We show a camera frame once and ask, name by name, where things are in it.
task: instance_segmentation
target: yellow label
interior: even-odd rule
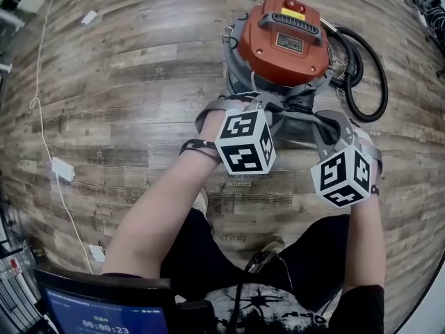
[[[289,10],[288,8],[281,8],[281,13],[283,15],[295,17],[297,19],[302,19],[303,21],[306,20],[306,16],[304,16],[303,14],[297,13],[296,11]]]

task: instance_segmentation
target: wooden floor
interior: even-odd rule
[[[86,244],[109,244],[136,199],[196,135],[193,120],[225,85],[221,35],[234,12],[261,0],[55,0],[42,53],[40,99],[49,149],[75,165],[62,190]],[[444,60],[424,39],[416,12],[401,0],[301,0],[375,48],[389,83],[382,119],[362,125],[383,151],[380,190],[387,242],[386,330],[416,303],[445,244]],[[81,24],[90,10],[99,13]],[[86,271],[42,144],[35,92],[43,18],[19,33],[3,62],[0,167],[10,215],[39,239],[51,260]],[[365,59],[356,89],[366,112],[378,104]],[[333,90],[317,109],[346,110]],[[220,167],[207,184],[215,239],[242,265],[281,235],[287,244],[338,210],[316,197],[315,150],[280,150],[270,175],[232,179]],[[93,264],[99,271],[100,264]]]

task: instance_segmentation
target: wrist strap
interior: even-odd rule
[[[377,197],[380,194],[380,191],[378,190],[378,188],[375,186],[375,184],[373,186],[371,186],[371,194],[377,194]]]
[[[199,150],[200,148],[210,148],[212,150],[217,150],[214,142],[201,140],[200,138],[192,138],[192,139],[186,141],[182,145],[181,151],[179,152],[179,154],[181,154],[185,150],[191,150],[191,151],[196,151],[196,152],[205,154],[206,156],[210,157],[211,159],[213,159],[214,161],[216,161],[218,163],[221,162],[220,157],[212,156],[211,154],[208,154],[207,152]]]

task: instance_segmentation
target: orange vacuum lid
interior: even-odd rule
[[[309,83],[329,65],[319,12],[295,0],[265,0],[255,6],[238,52],[256,74],[282,86]]]

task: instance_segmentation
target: screen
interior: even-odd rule
[[[162,308],[101,303],[46,291],[64,334],[168,333]]]

